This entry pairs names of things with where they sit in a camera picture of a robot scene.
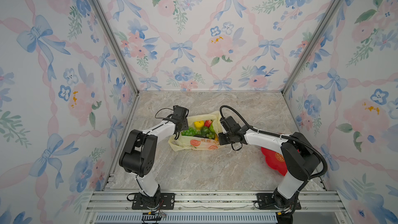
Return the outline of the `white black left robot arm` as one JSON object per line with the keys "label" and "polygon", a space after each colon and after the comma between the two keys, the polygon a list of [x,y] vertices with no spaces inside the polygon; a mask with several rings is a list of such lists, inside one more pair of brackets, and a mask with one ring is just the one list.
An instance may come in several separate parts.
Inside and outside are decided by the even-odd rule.
{"label": "white black left robot arm", "polygon": [[154,127],[143,131],[132,130],[120,154],[119,166],[135,175],[140,194],[146,198],[154,199],[160,194],[160,186],[151,174],[158,141],[172,135],[179,138],[182,131],[189,129],[189,110],[175,105],[172,111]]}

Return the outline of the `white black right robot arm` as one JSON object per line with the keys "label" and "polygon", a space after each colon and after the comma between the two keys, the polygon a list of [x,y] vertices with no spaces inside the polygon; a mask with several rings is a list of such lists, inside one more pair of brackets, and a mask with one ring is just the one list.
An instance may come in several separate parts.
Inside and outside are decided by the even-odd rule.
{"label": "white black right robot arm", "polygon": [[285,135],[258,130],[248,124],[241,126],[231,116],[222,117],[220,122],[220,145],[254,145],[283,156],[287,173],[275,190],[275,197],[283,200],[293,199],[309,180],[320,176],[319,173],[314,173],[320,164],[327,168],[322,154],[301,133]]}

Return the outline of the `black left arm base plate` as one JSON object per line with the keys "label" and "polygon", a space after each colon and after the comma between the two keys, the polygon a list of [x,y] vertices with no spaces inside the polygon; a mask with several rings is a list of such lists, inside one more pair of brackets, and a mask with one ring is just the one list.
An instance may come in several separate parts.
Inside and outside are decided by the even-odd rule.
{"label": "black left arm base plate", "polygon": [[132,203],[133,210],[173,210],[175,205],[175,193],[159,193],[153,197],[144,196],[140,193],[134,194],[134,198],[127,200]]}

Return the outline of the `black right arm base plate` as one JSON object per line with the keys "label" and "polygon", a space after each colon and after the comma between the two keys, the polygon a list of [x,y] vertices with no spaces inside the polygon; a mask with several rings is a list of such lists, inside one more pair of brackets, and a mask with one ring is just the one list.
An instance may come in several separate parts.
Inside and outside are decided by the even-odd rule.
{"label": "black right arm base plate", "polygon": [[293,210],[293,207],[301,209],[298,195],[294,195],[291,199],[285,199],[279,193],[258,193],[256,194],[256,198],[254,206],[260,210],[287,211]]}

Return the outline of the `pale yellow plastic bag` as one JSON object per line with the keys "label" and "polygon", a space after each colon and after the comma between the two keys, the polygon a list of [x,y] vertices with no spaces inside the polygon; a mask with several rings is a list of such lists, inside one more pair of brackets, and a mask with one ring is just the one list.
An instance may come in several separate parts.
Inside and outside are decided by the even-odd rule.
{"label": "pale yellow plastic bag", "polygon": [[221,148],[219,144],[218,134],[222,132],[222,126],[220,123],[221,115],[219,111],[212,112],[210,114],[196,115],[188,117],[189,127],[194,126],[195,121],[206,121],[212,120],[212,125],[209,127],[210,134],[208,136],[202,136],[200,130],[197,130],[197,135],[195,136],[182,136],[180,135],[178,140],[175,140],[174,135],[172,135],[168,144],[173,151],[181,150],[217,150]]}

